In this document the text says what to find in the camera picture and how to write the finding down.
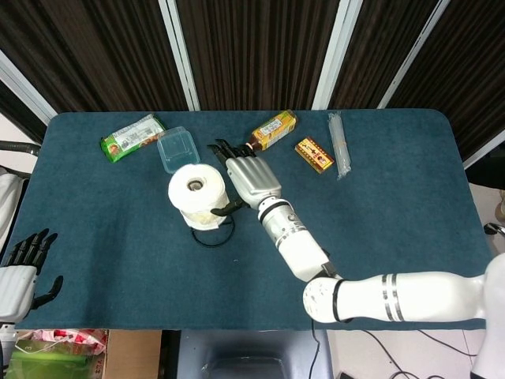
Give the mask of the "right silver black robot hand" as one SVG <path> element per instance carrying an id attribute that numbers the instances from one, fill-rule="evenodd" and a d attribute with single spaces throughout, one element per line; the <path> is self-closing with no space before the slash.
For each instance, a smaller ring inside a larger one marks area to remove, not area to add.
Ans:
<path id="1" fill-rule="evenodd" d="M 207 147 L 226 169 L 238 194 L 237 199 L 223 208 L 213 208 L 213 215 L 228 216 L 243 207 L 259 210 L 261 202 L 268 197 L 281 197 L 279 180 L 248 144 L 232 146 L 224 139 L 215 139 L 215 143 Z"/>

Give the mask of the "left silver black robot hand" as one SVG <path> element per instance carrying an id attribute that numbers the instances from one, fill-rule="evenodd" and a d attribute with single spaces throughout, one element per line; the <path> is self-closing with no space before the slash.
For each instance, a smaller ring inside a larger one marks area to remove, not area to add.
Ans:
<path id="1" fill-rule="evenodd" d="M 60 293 L 63 276 L 57 276 L 51 289 L 36 295 L 37 280 L 51 245 L 58 235 L 46 228 L 18 242 L 1 266 L 1 322 L 16 324 L 32 310 L 52 302 Z"/>

